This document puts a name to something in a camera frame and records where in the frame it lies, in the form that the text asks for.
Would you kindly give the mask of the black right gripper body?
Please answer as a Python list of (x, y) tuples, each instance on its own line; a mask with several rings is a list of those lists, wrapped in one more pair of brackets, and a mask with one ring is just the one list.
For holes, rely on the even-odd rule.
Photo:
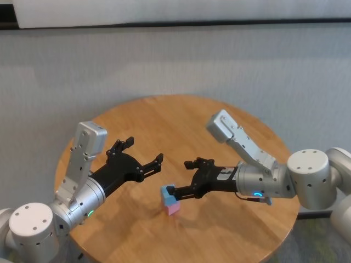
[(195, 166), (192, 182), (192, 195), (196, 199), (202, 198), (211, 191), (237, 192), (237, 167), (219, 167), (214, 162), (202, 161)]

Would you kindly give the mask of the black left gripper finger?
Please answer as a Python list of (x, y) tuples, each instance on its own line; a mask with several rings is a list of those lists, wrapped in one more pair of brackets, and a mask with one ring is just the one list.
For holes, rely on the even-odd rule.
[(134, 145), (134, 137), (132, 136), (127, 138), (125, 141), (118, 139), (113, 146), (107, 150), (106, 155), (108, 157), (117, 155), (122, 153), (125, 149), (130, 148), (132, 145)]
[(161, 171), (163, 162), (163, 153), (160, 153), (155, 157), (155, 159), (147, 164), (139, 163), (139, 175), (138, 181), (144, 181), (146, 178), (159, 173)]

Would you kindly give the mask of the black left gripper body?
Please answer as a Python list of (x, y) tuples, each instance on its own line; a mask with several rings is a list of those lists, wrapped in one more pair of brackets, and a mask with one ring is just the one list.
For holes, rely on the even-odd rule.
[(142, 182), (143, 173), (138, 170), (141, 164), (126, 153), (110, 153), (106, 164), (89, 177), (103, 189), (105, 197), (111, 195), (127, 181)]

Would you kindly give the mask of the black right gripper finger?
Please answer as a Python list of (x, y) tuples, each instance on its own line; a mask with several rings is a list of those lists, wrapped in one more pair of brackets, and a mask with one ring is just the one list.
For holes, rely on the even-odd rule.
[(185, 161), (184, 165), (186, 169), (202, 169), (214, 165), (214, 160), (197, 157), (194, 161)]
[(173, 196), (177, 201), (191, 198), (200, 199), (203, 197), (203, 194), (201, 194), (199, 189), (195, 186), (167, 186), (167, 192), (169, 195)]

